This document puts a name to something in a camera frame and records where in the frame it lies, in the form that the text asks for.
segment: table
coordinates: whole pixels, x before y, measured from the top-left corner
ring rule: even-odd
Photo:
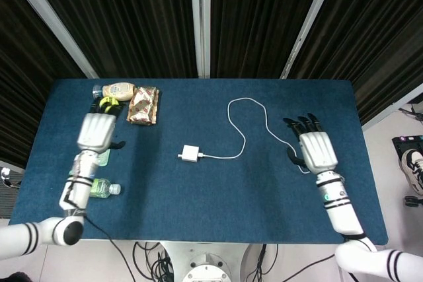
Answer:
[[[348,81],[258,79],[66,79],[50,93],[26,167],[11,224],[62,216],[58,201],[94,84],[129,81],[161,89],[157,125],[118,118],[112,150],[97,178],[121,184],[122,193],[90,199],[90,218],[115,239],[193,242],[337,244],[313,175],[301,174],[286,146],[265,129],[262,108],[232,105],[233,121],[247,138],[233,160],[177,158],[183,145],[209,155],[235,155],[241,136],[227,121],[227,103],[251,97],[267,107],[269,128],[299,149],[284,117],[312,112],[332,140],[346,189],[375,244],[387,233],[369,165],[354,93]],[[90,225],[83,238],[104,238]]]

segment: black device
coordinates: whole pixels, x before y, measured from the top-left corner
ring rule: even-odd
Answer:
[[[398,158],[401,160],[403,153],[409,149],[416,149],[423,153],[423,135],[408,135],[392,138]]]

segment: plastic bottle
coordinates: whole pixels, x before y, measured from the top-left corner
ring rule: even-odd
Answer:
[[[119,184],[111,184],[105,178],[95,178],[91,186],[90,196],[99,198],[108,198],[110,194],[118,195],[120,193]]]
[[[114,97],[120,102],[130,100],[134,95],[135,85],[131,83],[115,83],[111,85],[94,85],[93,97]]]

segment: white cable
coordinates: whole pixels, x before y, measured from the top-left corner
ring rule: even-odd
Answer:
[[[276,140],[278,140],[279,142],[282,142],[282,143],[285,143],[287,146],[289,146],[291,149],[292,149],[292,151],[294,152],[294,154],[295,154],[295,156],[297,156],[297,151],[295,151],[295,149],[294,149],[294,147],[289,143],[289,142],[287,142],[287,141],[284,141],[284,140],[282,140],[282,139],[279,139],[278,137],[276,137],[276,135],[273,133],[273,132],[271,132],[270,130],[269,130],[269,127],[268,127],[268,124],[267,124],[267,111],[266,111],[266,107],[264,107],[261,103],[259,103],[257,100],[254,100],[254,99],[252,99],[252,98],[249,98],[249,97],[242,97],[242,98],[237,98],[237,99],[234,99],[234,100],[231,100],[229,103],[228,103],[228,105],[227,105],[227,119],[229,120],[229,123],[239,132],[239,134],[241,135],[241,137],[244,139],[244,143],[243,143],[243,147],[242,147],[242,149],[241,149],[241,151],[237,154],[237,155],[235,155],[235,156],[233,156],[233,157],[217,157],[217,156],[214,156],[214,155],[205,155],[205,154],[202,154],[202,156],[203,157],[205,157],[205,158],[212,158],[212,159],[221,159],[221,160],[229,160],[229,159],[235,159],[235,158],[237,158],[237,157],[239,157],[240,155],[242,155],[242,153],[244,152],[244,148],[245,148],[245,144],[247,143],[247,140],[245,139],[245,136],[244,136],[244,134],[241,132],[241,130],[239,130],[239,128],[232,122],[232,120],[231,120],[231,112],[230,112],[230,109],[231,109],[231,104],[233,103],[233,102],[237,102],[237,101],[239,101],[239,100],[251,100],[252,102],[255,102],[256,104],[258,104],[258,105],[260,105],[260,106],[262,106],[262,108],[263,108],[263,110],[264,110],[264,119],[266,120],[266,129],[267,129],[267,131],[276,139]],[[301,173],[303,173],[303,174],[307,174],[307,173],[310,173],[309,171],[304,171],[299,165],[297,165],[298,166],[298,169],[301,171]]]

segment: white floor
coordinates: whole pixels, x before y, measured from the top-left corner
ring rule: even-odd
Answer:
[[[395,248],[423,256],[423,207],[410,208],[403,205],[406,194],[414,195],[408,187],[399,165],[391,139],[400,135],[422,135],[423,125],[396,112],[382,122],[368,129],[364,135],[375,176],[377,192],[382,206],[389,235],[387,248]],[[7,224],[0,219],[0,226]],[[132,241],[116,242],[127,257],[137,281],[144,279],[137,273],[132,263]],[[303,266],[333,254],[333,245],[280,245],[277,264],[264,277],[265,281],[283,281]],[[254,267],[260,246],[253,246],[248,254],[245,272]],[[273,260],[275,246],[268,247],[264,270]],[[145,269],[145,258],[136,254],[137,262]],[[76,246],[62,248],[43,246],[35,253],[17,259],[0,262],[0,278],[16,271],[28,274],[34,282],[74,282],[74,281],[131,281],[131,277],[119,253],[108,241],[81,241]],[[357,276],[360,282],[385,281],[365,275]],[[342,273],[334,259],[310,267],[292,282],[347,282],[352,279]]]

